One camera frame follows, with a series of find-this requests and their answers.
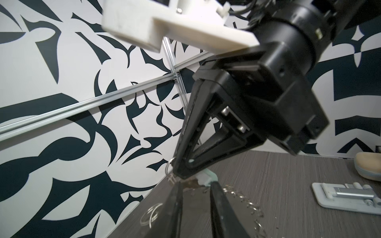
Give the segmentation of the mint green key tag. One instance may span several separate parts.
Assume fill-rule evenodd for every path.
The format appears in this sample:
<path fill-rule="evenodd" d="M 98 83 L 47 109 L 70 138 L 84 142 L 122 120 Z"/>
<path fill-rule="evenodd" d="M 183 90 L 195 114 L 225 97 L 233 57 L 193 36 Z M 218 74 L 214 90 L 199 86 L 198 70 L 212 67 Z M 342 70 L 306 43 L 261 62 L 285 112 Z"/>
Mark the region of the mint green key tag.
<path fill-rule="evenodd" d="M 218 182 L 218 176 L 209 169 L 204 169 L 195 175 L 200 186 L 210 187 L 213 182 Z"/>

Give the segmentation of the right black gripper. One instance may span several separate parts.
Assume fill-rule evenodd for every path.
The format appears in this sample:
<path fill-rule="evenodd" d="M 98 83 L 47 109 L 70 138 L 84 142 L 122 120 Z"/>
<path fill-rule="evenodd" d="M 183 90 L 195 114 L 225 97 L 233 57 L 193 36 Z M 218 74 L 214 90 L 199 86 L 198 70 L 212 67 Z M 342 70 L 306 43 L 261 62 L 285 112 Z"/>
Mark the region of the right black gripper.
<path fill-rule="evenodd" d="M 296 155 L 329 124 L 291 50 L 266 43 L 209 57 L 194 74 L 173 172 L 187 179 L 265 137 Z"/>

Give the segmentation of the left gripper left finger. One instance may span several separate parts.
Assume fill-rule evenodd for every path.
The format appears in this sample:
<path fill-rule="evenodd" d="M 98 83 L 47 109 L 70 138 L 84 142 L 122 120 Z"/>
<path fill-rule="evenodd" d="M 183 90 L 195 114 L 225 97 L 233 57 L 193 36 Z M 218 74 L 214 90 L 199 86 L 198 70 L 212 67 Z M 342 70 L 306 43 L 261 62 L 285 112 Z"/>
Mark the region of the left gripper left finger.
<path fill-rule="evenodd" d="M 177 182 L 145 238 L 179 238 L 183 214 L 183 186 Z"/>

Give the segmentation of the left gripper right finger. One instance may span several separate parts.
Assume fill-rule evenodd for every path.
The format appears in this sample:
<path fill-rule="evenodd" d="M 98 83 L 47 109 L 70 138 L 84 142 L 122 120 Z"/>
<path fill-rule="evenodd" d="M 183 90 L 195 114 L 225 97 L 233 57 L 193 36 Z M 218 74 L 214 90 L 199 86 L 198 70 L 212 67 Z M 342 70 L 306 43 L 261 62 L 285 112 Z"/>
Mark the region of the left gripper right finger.
<path fill-rule="evenodd" d="M 214 238 L 249 238 L 221 185 L 214 181 L 210 185 L 210 217 Z"/>

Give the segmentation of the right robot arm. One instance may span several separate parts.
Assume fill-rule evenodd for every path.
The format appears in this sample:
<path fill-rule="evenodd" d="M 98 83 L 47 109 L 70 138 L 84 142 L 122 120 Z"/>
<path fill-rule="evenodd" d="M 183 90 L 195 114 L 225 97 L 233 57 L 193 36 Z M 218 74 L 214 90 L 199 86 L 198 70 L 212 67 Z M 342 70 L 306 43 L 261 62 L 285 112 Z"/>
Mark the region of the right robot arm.
<path fill-rule="evenodd" d="M 272 141 L 296 155 L 328 119 L 306 74 L 363 1 L 268 1 L 248 32 L 259 45 L 207 58 L 179 137 L 173 173 L 187 179 Z"/>

